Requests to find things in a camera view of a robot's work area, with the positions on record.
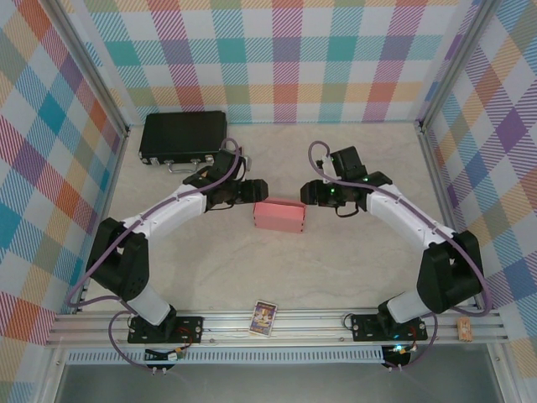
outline vent grille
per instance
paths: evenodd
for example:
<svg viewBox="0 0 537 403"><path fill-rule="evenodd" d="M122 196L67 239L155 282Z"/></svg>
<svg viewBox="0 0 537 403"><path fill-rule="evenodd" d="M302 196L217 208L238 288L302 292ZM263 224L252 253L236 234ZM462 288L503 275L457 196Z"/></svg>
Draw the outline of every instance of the vent grille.
<svg viewBox="0 0 537 403"><path fill-rule="evenodd" d="M142 348L126 348L125 354L136 362L143 361ZM77 348L69 352L70 365L126 364L112 348ZM343 348L190 348L178 362L159 364L335 364L383 363L381 347Z"/></svg>

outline black case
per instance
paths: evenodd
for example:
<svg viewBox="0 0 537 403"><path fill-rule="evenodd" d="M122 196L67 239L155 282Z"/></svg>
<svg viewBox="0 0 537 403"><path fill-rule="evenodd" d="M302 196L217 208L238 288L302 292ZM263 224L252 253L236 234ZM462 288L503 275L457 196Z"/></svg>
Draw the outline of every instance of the black case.
<svg viewBox="0 0 537 403"><path fill-rule="evenodd" d="M138 155L151 165L206 162L216 155L226 132L224 112L151 113Z"/></svg>

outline marble-patterned floor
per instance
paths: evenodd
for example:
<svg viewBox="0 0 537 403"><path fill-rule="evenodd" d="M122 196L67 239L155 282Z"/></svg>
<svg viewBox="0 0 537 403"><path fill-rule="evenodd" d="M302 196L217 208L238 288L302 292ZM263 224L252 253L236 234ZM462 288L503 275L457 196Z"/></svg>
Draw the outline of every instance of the marble-patterned floor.
<svg viewBox="0 0 537 403"><path fill-rule="evenodd" d="M410 123L231 125L228 134L253 159L248 178L265 179L270 196L300 199L300 188L316 179L308 146L322 139L334 151L355 145L369 172L381 170L441 220ZM134 129L128 142L110 208L116 219L151 207L185 177L143 165L141 135ZM305 232L293 234L256 229L252 212L251 205L209 212L175 230L150 250L150 283L178 310L251 309L258 299L280 309L370 307L415 285L420 253L367 213L342 219L308 207ZM106 293L92 282L88 297ZM116 308L105 302L86 309Z"/></svg>

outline plaid wallpaper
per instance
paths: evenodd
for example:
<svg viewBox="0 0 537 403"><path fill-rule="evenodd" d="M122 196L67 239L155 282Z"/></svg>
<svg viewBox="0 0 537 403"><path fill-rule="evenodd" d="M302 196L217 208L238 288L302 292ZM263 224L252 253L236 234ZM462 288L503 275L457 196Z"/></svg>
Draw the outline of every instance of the plaid wallpaper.
<svg viewBox="0 0 537 403"><path fill-rule="evenodd" d="M324 123L414 120L441 41L458 28L451 18L470 2L85 0L85 23L63 3L124 112L110 68L142 120L220 109L232 123Z"/></svg>
<svg viewBox="0 0 537 403"><path fill-rule="evenodd" d="M464 17L464 20L462 21L462 24L459 27L459 30L457 31L455 38L453 39L453 42L451 42L450 49L447 51L446 55L444 56L444 60L442 61L440 69L438 69L438 71L436 72L435 79L433 80L433 83L430 86L429 91L427 92L427 95L425 96L425 100L423 104L421 105L417 120L422 120L425 113L427 112L427 109L429 109L430 102L432 101L433 96L436 94L436 90L438 89L438 86L440 85L442 80L444 80L444 77L446 76L446 73L450 67L453 56L459 50L459 47L462 44L462 39L464 38L464 35L466 35L470 26L472 25L472 21L474 17L476 16L477 10L479 9L479 6L481 5L481 3L482 3L482 0L472 0L472 5L468 9L467 14Z"/></svg>
<svg viewBox="0 0 537 403"><path fill-rule="evenodd" d="M429 131L537 396L537 2L504 0Z"/></svg>
<svg viewBox="0 0 537 403"><path fill-rule="evenodd" d="M0 8L0 402L26 402L120 137L37 0Z"/></svg>

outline trading card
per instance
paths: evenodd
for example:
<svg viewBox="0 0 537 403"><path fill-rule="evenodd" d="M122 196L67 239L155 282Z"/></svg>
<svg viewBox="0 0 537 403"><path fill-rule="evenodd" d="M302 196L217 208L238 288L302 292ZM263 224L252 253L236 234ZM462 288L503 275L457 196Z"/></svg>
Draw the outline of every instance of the trading card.
<svg viewBox="0 0 537 403"><path fill-rule="evenodd" d="M257 301L253 308L252 321L250 322L250 332L261 336L270 337L274 318L278 306L264 301Z"/></svg>

